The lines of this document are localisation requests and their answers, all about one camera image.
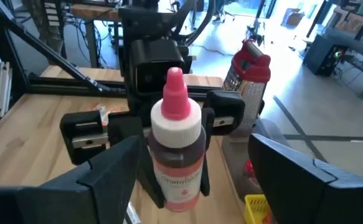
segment concrete floor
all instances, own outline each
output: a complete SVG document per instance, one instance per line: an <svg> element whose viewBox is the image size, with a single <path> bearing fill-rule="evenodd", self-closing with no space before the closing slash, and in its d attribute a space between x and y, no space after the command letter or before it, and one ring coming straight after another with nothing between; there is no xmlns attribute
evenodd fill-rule
<svg viewBox="0 0 363 224"><path fill-rule="evenodd" d="M191 54L197 56L192 65L193 73L225 78L232 55L240 48L246 25L250 22L246 17L238 17L233 22L228 19L224 24L207 26L191 47ZM25 25L37 35L32 21ZM102 31L101 36L106 36L103 24L97 22L96 25ZM65 33L68 59L81 67L88 67L89 62L80 53L75 28L67 26ZM278 38L277 33L274 35L268 39ZM14 41L25 69L40 74L48 65L47 61L21 40L15 38ZM288 142L292 148L313 157L315 147L329 163L363 176L363 142L351 141L363 137L363 100L332 78L314 76L302 66L299 55L288 48L288 41L278 39L275 44L268 41L262 49L272 58L272 74L265 92L266 106L262 118L274 122L283 134L345 137L338 137L342 141L312 141L314 146L310 147L305 141ZM88 55L83 42L81 50ZM116 55L109 39L103 40L102 54L108 66L116 66Z"/></svg>

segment plastic bottle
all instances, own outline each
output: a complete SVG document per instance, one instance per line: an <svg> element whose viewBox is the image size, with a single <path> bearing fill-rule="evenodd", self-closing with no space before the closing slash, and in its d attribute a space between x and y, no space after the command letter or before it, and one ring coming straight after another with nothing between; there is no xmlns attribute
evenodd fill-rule
<svg viewBox="0 0 363 224"><path fill-rule="evenodd" d="M148 144L165 207L185 212L199 198L206 133L200 106L188 98L180 68L170 68L163 99L151 110L152 131Z"/></svg>

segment bottle label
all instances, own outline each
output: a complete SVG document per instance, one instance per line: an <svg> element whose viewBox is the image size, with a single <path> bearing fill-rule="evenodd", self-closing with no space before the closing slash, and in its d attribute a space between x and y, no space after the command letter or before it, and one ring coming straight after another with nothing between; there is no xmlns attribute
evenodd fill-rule
<svg viewBox="0 0 363 224"><path fill-rule="evenodd" d="M203 156L193 165L184 168L164 167L154 161L156 180L165 199L171 203L185 203L197 197L202 177Z"/></svg>

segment yellow container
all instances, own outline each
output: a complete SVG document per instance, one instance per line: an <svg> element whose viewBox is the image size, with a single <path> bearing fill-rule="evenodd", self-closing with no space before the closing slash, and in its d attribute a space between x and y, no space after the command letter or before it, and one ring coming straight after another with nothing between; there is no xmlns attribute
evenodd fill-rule
<svg viewBox="0 0 363 224"><path fill-rule="evenodd" d="M270 211L270 206L266 197L260 195L246 195L245 196L245 221L247 224L262 224L263 219Z"/></svg>

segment pink nozzle tip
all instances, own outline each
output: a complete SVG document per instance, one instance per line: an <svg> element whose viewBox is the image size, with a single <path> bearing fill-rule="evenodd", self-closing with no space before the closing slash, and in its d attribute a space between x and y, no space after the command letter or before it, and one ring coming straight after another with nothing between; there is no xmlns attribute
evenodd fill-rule
<svg viewBox="0 0 363 224"><path fill-rule="evenodd" d="M173 67L167 71L161 111L165 118L177 121L185 119L191 112L181 68Z"/></svg>

